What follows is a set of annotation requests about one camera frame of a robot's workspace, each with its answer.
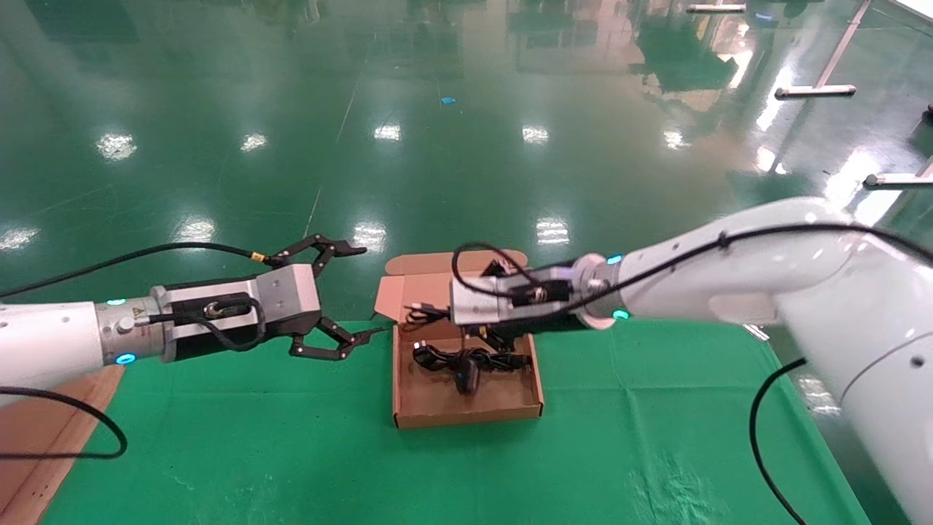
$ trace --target black cable bundle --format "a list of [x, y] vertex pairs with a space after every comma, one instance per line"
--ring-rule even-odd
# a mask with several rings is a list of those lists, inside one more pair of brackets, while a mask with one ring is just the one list
[[473, 395], [480, 387], [480, 370], [513, 372], [531, 365], [531, 356], [490, 352], [485, 348], [464, 348], [458, 352], [438, 350], [426, 341], [414, 344], [414, 361], [431, 371], [450, 369], [463, 395]]
[[405, 307], [409, 310], [405, 316], [405, 323], [412, 326], [425, 326], [441, 319], [451, 318], [449, 309], [437, 308], [428, 303], [412, 303]]

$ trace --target green epoxy floor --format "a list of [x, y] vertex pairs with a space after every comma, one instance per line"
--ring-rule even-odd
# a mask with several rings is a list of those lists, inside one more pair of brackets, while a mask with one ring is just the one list
[[[815, 81], [858, 2], [687, 3], [4, 2], [0, 288], [171, 240], [271, 251], [319, 232], [370, 248], [320, 283], [331, 317], [364, 319], [401, 253], [625, 252], [794, 195], [933, 241], [928, 197], [858, 186], [933, 154], [933, 31], [878, 0], [832, 77], [857, 95], [778, 102]], [[164, 254], [23, 300], [254, 270]], [[839, 421], [821, 424], [870, 517], [897, 519]]]

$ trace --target metal bar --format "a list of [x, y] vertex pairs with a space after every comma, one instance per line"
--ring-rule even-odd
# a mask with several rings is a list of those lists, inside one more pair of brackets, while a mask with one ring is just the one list
[[732, 14], [732, 13], [744, 13], [745, 4], [722, 4], [716, 2], [715, 4], [690, 4], [687, 6], [688, 13], [708, 13], [708, 14]]
[[865, 11], [869, 9], [870, 5], [871, 0], [865, 0], [858, 8], [858, 11], [856, 11], [855, 17], [853, 17], [852, 21], [849, 22], [849, 26], [845, 29], [845, 33], [842, 35], [842, 39], [836, 46], [836, 50], [833, 51], [832, 56], [829, 58], [829, 62], [826, 64], [826, 67], [823, 68], [823, 74], [820, 75], [819, 80], [816, 81], [816, 84], [814, 85], [815, 88], [820, 89], [826, 85], [826, 82], [829, 80], [829, 76], [832, 75], [832, 70], [836, 68], [836, 64], [845, 53], [845, 48], [849, 46], [849, 41], [852, 40], [852, 36], [856, 33], [856, 29], [858, 29], [859, 24], [862, 23], [862, 17], [865, 16]]
[[865, 185], [873, 190], [879, 190], [884, 186], [933, 186], [933, 157], [930, 157], [924, 167], [916, 173], [869, 175], [865, 178]]

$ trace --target open cardboard box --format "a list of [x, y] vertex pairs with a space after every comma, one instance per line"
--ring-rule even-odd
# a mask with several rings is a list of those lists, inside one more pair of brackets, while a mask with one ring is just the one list
[[[528, 258], [507, 250], [522, 266]], [[395, 257], [385, 265], [388, 274], [379, 283], [376, 312], [395, 319], [392, 338], [392, 405], [399, 429], [459, 425], [507, 419], [537, 419], [544, 410], [544, 394], [537, 369], [535, 342], [531, 335], [515, 341], [515, 352], [530, 355], [532, 365], [515, 372], [481, 372], [480, 389], [473, 396], [457, 392], [453, 375], [431, 372], [412, 357], [415, 342], [425, 340], [443, 351], [463, 345], [460, 331], [446, 320], [427, 326], [405, 323], [405, 305], [450, 305], [452, 253], [426, 253]], [[470, 251], [460, 257], [464, 276], [477, 276], [493, 260], [491, 251]], [[489, 349], [480, 339], [468, 338], [468, 347]]]

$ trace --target blue led light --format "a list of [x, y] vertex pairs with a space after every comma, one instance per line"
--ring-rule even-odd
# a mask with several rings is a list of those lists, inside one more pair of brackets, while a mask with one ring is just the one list
[[117, 356], [117, 364], [130, 364], [136, 361], [136, 354], [120, 354]]

